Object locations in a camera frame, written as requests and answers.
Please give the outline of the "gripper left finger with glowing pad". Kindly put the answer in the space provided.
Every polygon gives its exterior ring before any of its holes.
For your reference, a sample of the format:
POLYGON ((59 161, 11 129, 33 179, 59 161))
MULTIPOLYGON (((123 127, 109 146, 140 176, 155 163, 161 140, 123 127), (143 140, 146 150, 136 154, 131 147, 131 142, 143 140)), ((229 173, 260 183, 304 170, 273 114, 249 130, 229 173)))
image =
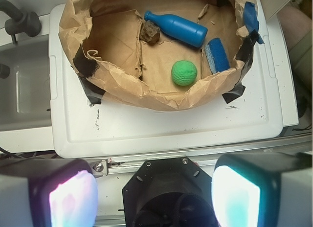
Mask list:
POLYGON ((2 227, 91 227, 97 208, 97 181, 83 159, 0 162, 2 227))

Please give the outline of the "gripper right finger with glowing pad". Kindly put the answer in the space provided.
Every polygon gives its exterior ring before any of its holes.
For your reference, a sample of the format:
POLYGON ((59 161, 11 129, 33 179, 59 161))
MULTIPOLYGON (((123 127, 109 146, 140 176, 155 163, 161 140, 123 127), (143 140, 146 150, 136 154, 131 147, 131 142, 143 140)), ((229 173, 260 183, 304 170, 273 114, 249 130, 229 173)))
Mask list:
POLYGON ((216 162, 211 196, 223 227, 311 227, 313 157, 227 153, 216 162))

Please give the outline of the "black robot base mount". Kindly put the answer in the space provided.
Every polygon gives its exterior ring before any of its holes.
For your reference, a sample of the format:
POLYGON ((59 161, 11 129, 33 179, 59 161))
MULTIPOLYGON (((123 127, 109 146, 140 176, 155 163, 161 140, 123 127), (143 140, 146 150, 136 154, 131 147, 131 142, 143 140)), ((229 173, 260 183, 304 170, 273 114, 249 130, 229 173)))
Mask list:
POLYGON ((211 183, 189 158, 145 161, 122 189, 126 226, 219 226, 211 183))

